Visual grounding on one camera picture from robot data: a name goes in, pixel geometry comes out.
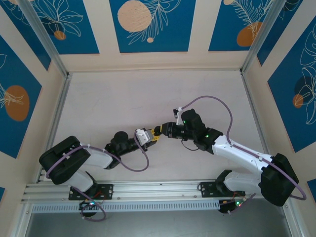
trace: enclosure wall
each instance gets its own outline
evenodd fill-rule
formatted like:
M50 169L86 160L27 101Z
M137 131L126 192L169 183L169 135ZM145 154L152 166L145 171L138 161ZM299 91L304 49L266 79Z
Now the enclosure wall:
M245 79L271 154L288 157L307 193L306 201L294 204L314 236L316 2L295 2L297 6L280 13Z
M70 72L240 68L272 3L273 0L30 2Z
M0 5L0 236L4 237L19 216L16 210L25 185L34 182L39 169L64 78L32 38L30 26L15 27L5 12L8 8L2 1ZM25 31L29 33L24 39Z

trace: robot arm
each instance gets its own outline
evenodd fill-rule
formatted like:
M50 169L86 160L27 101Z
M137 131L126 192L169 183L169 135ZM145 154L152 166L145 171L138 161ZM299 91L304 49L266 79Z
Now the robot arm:
M296 183L297 176L287 158L281 154L275 157L262 154L228 140L222 132L205 127L200 116L194 109L181 114L182 123L168 122L156 127L156 134L164 134L169 138L193 140L199 150L226 157L247 168L252 174L238 174L225 170L216 180L216 188L224 195L225 192L246 191L261 192L262 196L277 206L283 206L295 186L281 173L263 160L273 163L289 175Z
M234 191L260 191L272 204L284 205L295 186L275 167L298 183L297 176L285 156L262 154L228 139L222 132L206 127L193 109L183 112L181 119L182 124L168 122L156 127L154 131L138 129L135 139L129 139L125 132L118 132L104 149L92 149L82 145L72 136L45 152L39 162L54 184L68 184L93 197L99 191L98 185L89 173L80 170L83 165L112 169L120 162L120 156L139 148L146 151L164 134L169 138L192 140L199 150L231 159L252 173L223 171L215 183L217 191L224 197Z
M146 129L137 129L136 139L144 151L157 142L153 132ZM123 131L117 132L104 150L86 146L80 143L76 137L70 136L45 152L39 158L39 162L49 173L47 177L54 184L67 184L82 192L88 192L89 195L94 195L98 192L95 189L97 183L88 172L83 171L84 166L92 165L103 169L113 169L119 164L119 161L113 159L109 153L120 159L121 156L137 149L139 147L135 139L129 139L127 133Z

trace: work surface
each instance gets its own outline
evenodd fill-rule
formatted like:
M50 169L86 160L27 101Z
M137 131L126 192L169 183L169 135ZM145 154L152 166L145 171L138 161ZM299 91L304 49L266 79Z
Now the work surface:
M118 131L130 137L138 128L154 128L176 121L173 109L201 95L222 99L234 116L230 138L262 152L246 92L238 71L152 70L73 74L55 144L68 136L82 143L105 147ZM216 100L201 99L189 107L207 127L226 134L230 117ZM191 142L185 145L194 149ZM185 149L181 140L161 136L147 151L150 166L140 173L118 165L112 170L87 168L96 180L214 179L224 169L247 172L233 161L202 151ZM140 151L122 156L129 167L146 166Z

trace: decorative wallpaper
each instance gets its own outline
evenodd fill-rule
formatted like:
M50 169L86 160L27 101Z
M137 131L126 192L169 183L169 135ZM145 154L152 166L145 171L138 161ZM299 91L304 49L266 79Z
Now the decorative wallpaper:
M268 80L295 152L316 141L316 17Z
M267 38L263 42L257 57L261 66L266 61L268 55L272 51L273 47L281 37L283 31L287 27L288 23L296 13L296 10L300 6L303 0L287 0L278 18L274 22Z
M22 14L17 2L15 0L0 0L0 5L7 13L8 17L11 19L24 40L30 46L34 54L40 60L44 68L48 70L51 59L35 32L32 30L29 22Z
M274 0L223 0L208 51L248 50Z
M195 0L110 0L120 53L187 52Z
M34 34L15 0L0 0L0 2L6 6L7 14L24 38L27 38L28 34ZM82 0L32 0L30 2L59 54L99 53ZM39 40L34 38L29 41L34 45L40 44Z
M0 36L0 152L17 158L40 83Z

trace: metal grate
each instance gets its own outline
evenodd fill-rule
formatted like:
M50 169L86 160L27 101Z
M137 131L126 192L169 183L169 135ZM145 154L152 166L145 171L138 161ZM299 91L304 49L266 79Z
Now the metal grate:
M145 201L145 202L108 202L103 203L106 212L131 211L177 211L177 210L218 210L218 200L201 201ZM79 203L34 204L32 213L78 213ZM86 212L95 212L97 207Z

